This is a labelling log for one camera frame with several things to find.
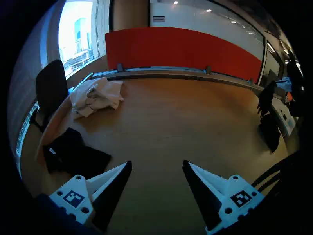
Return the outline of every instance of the window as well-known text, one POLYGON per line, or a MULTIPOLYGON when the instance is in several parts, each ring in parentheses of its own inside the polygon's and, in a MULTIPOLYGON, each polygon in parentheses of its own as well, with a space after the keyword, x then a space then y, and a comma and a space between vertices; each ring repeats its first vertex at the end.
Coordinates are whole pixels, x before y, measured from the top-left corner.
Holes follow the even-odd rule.
POLYGON ((92 1, 65 3, 59 24, 59 52, 65 76, 94 59, 91 38, 92 1))
POLYGON ((39 107, 38 102, 36 102, 33 107, 31 108, 31 110, 29 111, 27 117, 25 118, 24 122, 23 122, 23 126, 20 130, 20 133, 18 135, 18 141, 17 141, 17 145, 16 145, 16 154, 18 156, 21 156, 21 151, 22 151, 22 146, 23 146, 23 141, 24 141, 24 137, 26 135, 27 129, 29 127, 29 120, 32 116, 32 113, 39 107))

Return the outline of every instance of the city view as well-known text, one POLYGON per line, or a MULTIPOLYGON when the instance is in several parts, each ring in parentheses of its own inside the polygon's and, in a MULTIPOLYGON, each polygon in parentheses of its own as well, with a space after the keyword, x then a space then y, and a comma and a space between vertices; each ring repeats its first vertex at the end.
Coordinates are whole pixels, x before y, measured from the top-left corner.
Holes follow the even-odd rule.
POLYGON ((91 39, 92 2, 67 2, 59 25, 59 52, 65 75, 93 60, 91 39))

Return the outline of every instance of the chair backrest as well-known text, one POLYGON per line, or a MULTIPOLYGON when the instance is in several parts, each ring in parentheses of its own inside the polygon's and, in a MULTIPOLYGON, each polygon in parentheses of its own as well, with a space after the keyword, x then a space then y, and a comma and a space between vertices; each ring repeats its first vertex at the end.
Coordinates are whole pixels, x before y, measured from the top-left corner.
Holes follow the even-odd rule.
POLYGON ((54 60, 36 77, 36 95, 42 113, 50 116, 68 96, 64 67, 61 60, 54 60))

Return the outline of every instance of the wooden table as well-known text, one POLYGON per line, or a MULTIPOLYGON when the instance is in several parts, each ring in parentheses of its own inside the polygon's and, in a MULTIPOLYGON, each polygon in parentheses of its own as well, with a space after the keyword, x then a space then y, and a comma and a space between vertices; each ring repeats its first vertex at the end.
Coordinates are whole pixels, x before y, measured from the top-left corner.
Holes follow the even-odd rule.
MULTIPOLYGON (((258 98, 248 89, 206 81, 132 79, 125 80, 121 95, 125 101, 117 110, 106 108, 75 121, 67 107, 48 140, 71 127, 86 145, 113 156, 107 170, 132 160, 108 234, 205 234, 182 171, 184 159, 224 178, 239 174, 252 183, 288 155, 282 137, 273 154, 262 141, 258 98)), ((45 193, 68 179, 46 177, 57 183, 45 193)))

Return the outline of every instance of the ceiling light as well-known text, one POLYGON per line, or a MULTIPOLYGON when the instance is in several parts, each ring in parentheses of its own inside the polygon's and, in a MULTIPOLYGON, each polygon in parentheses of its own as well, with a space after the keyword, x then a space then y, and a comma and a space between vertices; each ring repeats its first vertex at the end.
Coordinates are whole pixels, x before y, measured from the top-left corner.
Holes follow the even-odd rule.
POLYGON ((275 52, 274 48, 271 46, 271 44, 267 43, 267 45, 272 49, 273 52, 275 52))

